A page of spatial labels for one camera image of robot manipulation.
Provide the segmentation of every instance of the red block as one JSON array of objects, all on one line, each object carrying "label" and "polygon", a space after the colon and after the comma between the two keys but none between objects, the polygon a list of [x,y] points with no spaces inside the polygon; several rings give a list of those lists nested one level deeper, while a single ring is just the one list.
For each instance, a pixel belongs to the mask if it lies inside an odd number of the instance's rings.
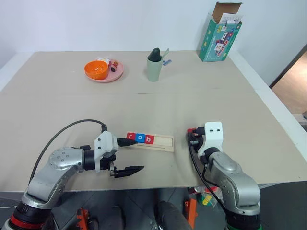
[{"label": "red block", "polygon": [[154,144],[153,143],[154,142],[154,136],[151,136],[151,135],[146,135],[145,136],[145,141],[144,141],[144,143],[145,144]]},{"label": "red block", "polygon": [[132,140],[135,140],[135,138],[136,138],[136,134],[135,134],[135,133],[127,133],[126,138],[128,138],[128,139],[132,139]]}]

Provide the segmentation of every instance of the floor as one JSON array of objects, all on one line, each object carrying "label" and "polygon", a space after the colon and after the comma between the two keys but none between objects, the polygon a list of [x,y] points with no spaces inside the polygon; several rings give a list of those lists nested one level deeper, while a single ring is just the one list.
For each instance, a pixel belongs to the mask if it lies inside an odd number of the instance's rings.
[{"label": "floor", "polygon": [[[0,193],[9,197],[11,194]],[[21,193],[10,199],[0,198],[0,207],[15,206]],[[126,216],[126,230],[158,229],[154,220],[154,204],[161,199],[173,203],[179,210],[189,198],[186,188],[117,190],[96,192],[70,192],[62,196],[62,203],[53,209],[61,229],[71,229],[76,222],[78,208],[89,209],[92,217],[100,222],[103,230],[105,218],[112,206],[120,206]],[[0,226],[9,218],[13,208],[0,208]],[[195,230],[222,230],[224,213],[220,207],[197,205]],[[261,221],[264,230],[307,229],[307,182],[278,184],[261,189]]]},{"label": "floor", "polygon": [[302,114],[307,110],[307,52],[272,90],[292,114]]}]

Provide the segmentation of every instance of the cardboard box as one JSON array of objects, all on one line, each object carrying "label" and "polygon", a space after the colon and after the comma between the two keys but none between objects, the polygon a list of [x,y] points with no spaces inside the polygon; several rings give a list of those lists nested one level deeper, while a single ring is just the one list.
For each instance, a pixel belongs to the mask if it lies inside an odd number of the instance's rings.
[{"label": "cardboard box", "polygon": [[224,61],[227,57],[242,25],[242,16],[236,14],[240,5],[216,3],[199,54],[203,62]]}]

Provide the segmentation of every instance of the table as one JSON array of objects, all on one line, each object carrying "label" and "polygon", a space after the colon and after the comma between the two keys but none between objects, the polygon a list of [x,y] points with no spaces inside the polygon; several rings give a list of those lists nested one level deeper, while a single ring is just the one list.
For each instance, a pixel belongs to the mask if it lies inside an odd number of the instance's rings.
[{"label": "table", "polygon": [[[195,51],[173,51],[158,82],[146,78],[149,52],[37,52],[0,92],[0,190],[23,191],[41,149],[67,124],[97,119],[118,138],[127,131],[171,135],[175,152],[120,148],[118,169],[144,165],[138,173],[114,179],[108,172],[73,177],[66,190],[188,187],[201,184],[189,158],[185,134],[207,121],[223,123],[223,150],[257,183],[307,180],[307,162],[281,124],[230,58],[203,63]],[[84,75],[84,65],[111,56],[123,76],[101,84]],[[97,124],[79,124],[49,147],[90,144]]]}]

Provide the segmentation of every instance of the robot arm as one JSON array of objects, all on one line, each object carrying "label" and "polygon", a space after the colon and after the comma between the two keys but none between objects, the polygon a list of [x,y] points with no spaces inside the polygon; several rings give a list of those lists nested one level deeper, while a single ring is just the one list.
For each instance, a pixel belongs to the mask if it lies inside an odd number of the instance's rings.
[{"label": "robot arm", "polygon": [[119,146],[135,144],[136,141],[117,139],[108,131],[104,131],[94,141],[95,149],[83,146],[80,149],[63,147],[55,150],[46,165],[33,177],[21,202],[8,219],[4,230],[39,230],[49,217],[64,192],[67,181],[84,170],[110,170],[115,178],[132,175],[143,166],[130,166],[117,170],[114,166],[115,152]]},{"label": "robot arm", "polygon": [[222,152],[222,123],[207,122],[204,127],[189,129],[188,142],[189,149],[192,147],[204,164],[203,180],[222,191],[228,228],[261,229],[259,187],[237,162]]}]

